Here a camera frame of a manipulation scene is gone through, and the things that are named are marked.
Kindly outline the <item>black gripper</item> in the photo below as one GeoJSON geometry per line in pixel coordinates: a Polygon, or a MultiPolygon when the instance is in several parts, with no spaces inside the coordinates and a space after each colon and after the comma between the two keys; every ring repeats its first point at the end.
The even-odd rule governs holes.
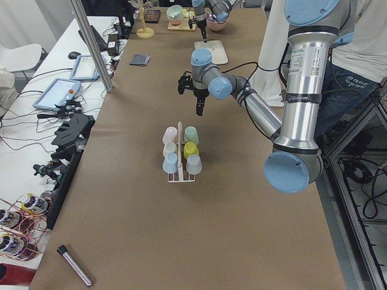
{"type": "Polygon", "coordinates": [[[196,103],[196,114],[198,116],[202,116],[205,107],[205,99],[209,96],[209,92],[207,89],[198,89],[196,87],[193,88],[193,94],[197,98],[196,103]]]}
{"type": "Polygon", "coordinates": [[[201,29],[201,35],[203,38],[203,42],[206,43],[207,42],[207,33],[206,33],[207,22],[206,22],[206,20],[205,19],[196,20],[196,24],[197,24],[198,28],[201,29]]]}

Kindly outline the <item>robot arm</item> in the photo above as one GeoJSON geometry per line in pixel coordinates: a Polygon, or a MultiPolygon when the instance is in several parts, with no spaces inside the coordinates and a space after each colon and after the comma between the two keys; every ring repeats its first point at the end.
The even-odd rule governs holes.
{"type": "Polygon", "coordinates": [[[207,42],[206,34],[206,8],[211,10],[212,18],[218,24],[223,24],[229,17],[236,1],[222,1],[222,0],[192,0],[192,7],[194,16],[189,19],[189,27],[192,28],[196,24],[201,31],[203,42],[207,42]]]}
{"type": "Polygon", "coordinates": [[[221,72],[208,49],[191,56],[196,97],[232,96],[272,141],[264,164],[270,185],[297,193],[321,174],[323,162],[314,140],[328,50],[349,43],[354,34],[356,1],[273,1],[259,58],[276,71],[291,46],[284,113],[278,116],[243,77],[221,72]]]}

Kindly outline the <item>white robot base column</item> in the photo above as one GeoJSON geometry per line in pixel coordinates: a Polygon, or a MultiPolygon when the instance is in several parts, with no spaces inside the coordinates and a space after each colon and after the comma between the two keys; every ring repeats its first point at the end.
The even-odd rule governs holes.
{"type": "Polygon", "coordinates": [[[282,107],[281,80],[278,69],[286,53],[289,24],[284,14],[285,1],[246,1],[245,7],[261,7],[268,13],[268,22],[258,58],[258,69],[250,83],[269,106],[282,107]]]}

